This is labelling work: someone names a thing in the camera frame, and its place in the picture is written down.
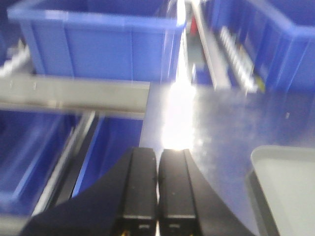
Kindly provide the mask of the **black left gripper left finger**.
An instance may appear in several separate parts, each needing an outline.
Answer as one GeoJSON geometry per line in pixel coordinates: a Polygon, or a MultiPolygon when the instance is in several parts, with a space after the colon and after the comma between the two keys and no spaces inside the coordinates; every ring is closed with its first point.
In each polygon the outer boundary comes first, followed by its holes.
{"type": "Polygon", "coordinates": [[[157,167],[151,148],[134,147],[93,185],[31,218],[23,236],[153,236],[157,167]]]}

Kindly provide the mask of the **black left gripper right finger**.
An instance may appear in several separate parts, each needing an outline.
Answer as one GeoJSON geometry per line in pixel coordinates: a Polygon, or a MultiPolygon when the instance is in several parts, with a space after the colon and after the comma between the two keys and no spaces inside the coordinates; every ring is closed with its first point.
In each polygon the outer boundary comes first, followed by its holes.
{"type": "Polygon", "coordinates": [[[251,236],[197,167],[188,149],[165,149],[158,168],[162,236],[251,236]]]}

